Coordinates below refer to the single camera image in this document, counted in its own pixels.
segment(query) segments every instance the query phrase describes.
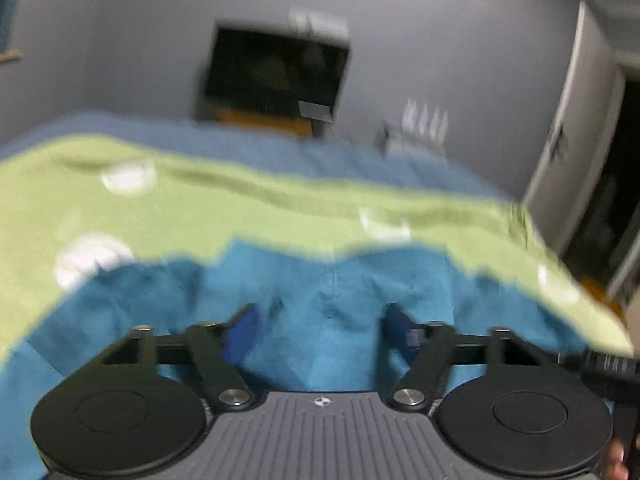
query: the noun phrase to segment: blue towel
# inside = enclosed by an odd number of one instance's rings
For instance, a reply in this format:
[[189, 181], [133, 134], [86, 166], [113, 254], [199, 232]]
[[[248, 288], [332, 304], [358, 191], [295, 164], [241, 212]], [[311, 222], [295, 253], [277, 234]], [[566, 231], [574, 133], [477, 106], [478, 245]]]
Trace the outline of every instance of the blue towel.
[[[229, 320], [246, 303], [258, 305], [261, 326], [242, 367], [286, 390], [388, 390], [407, 368], [380, 340], [387, 303], [463, 333], [482, 335], [500, 325], [543, 348], [584, 348], [574, 330], [513, 286], [466, 276], [444, 254], [423, 248], [320, 262], [236, 243], [214, 266], [133, 264], [101, 272], [62, 301], [4, 366], [0, 477], [44, 474], [28, 426], [33, 407], [131, 326], [181, 332], [201, 320]], [[481, 372], [457, 368], [449, 388]]]
[[102, 134], [156, 150], [213, 160], [238, 162], [254, 170], [307, 178], [344, 178], [409, 189], [431, 189], [462, 195], [511, 200], [455, 162], [383, 156], [367, 146], [343, 146], [317, 140], [252, 133], [215, 123], [150, 119], [106, 112], [75, 112], [42, 124], [0, 147], [0, 160], [48, 140], [69, 134]]

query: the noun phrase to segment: gray wall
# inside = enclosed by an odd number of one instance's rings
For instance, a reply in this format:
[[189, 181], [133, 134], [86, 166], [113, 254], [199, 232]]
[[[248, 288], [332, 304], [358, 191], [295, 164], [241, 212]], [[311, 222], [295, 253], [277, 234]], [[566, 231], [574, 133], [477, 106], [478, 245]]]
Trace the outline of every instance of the gray wall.
[[86, 104], [192, 117], [216, 18], [347, 18], [352, 63], [334, 134], [370, 143], [409, 97], [449, 111], [447, 153], [520, 197], [568, 66], [578, 0], [104, 0]]
[[640, 18], [606, 18], [602, 27], [613, 48], [640, 54]]
[[82, 107], [100, 1], [19, 1], [12, 47], [24, 59], [0, 64], [0, 142]]

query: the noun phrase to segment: television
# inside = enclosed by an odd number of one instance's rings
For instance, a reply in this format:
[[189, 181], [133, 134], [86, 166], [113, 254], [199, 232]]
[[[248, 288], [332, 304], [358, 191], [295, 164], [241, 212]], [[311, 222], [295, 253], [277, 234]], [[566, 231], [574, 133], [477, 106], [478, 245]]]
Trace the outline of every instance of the television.
[[206, 84], [222, 107], [330, 122], [348, 44], [218, 24]]

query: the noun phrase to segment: hand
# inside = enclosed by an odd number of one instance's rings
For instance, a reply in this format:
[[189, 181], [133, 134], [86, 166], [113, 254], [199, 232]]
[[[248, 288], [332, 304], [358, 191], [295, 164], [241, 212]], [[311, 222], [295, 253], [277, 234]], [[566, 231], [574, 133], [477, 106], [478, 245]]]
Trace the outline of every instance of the hand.
[[619, 441], [614, 440], [609, 447], [603, 480], [627, 480], [629, 471], [623, 464], [625, 450]]

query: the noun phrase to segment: white stain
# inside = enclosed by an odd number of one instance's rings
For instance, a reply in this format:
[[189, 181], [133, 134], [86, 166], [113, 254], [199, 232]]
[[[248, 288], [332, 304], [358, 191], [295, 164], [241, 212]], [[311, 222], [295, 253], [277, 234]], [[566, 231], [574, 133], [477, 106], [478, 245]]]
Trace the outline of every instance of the white stain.
[[544, 294], [555, 301], [575, 303], [580, 300], [580, 290], [575, 284], [556, 276], [544, 265], [538, 267], [538, 285]]
[[367, 234], [379, 242], [385, 244], [398, 244], [411, 241], [411, 228], [409, 222], [402, 220], [400, 224], [392, 225], [372, 218], [371, 209], [360, 210], [360, 224]]
[[113, 270], [134, 261], [131, 249], [117, 238], [92, 233], [78, 238], [56, 258], [56, 281], [66, 291], [77, 290], [100, 269]]
[[104, 187], [116, 195], [137, 196], [152, 189], [158, 182], [158, 172], [152, 160], [132, 160], [114, 164], [100, 177]]

